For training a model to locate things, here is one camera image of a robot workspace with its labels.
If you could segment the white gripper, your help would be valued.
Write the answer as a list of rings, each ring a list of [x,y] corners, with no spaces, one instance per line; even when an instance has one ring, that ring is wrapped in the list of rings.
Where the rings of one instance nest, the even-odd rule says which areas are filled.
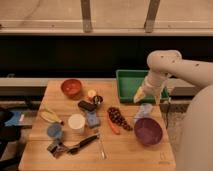
[[[159,74],[149,73],[144,81],[142,87],[139,87],[134,95],[133,102],[137,103],[145,96],[153,96],[156,105],[160,104],[161,92],[164,88],[166,77]]]

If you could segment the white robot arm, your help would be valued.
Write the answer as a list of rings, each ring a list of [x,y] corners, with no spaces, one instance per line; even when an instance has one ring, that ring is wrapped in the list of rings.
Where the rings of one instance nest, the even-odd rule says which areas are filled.
[[[160,103],[160,93],[174,76],[196,88],[182,121],[176,171],[213,171],[213,62],[187,60],[178,50],[155,50],[147,57],[148,74],[134,94],[135,103],[147,95]]]

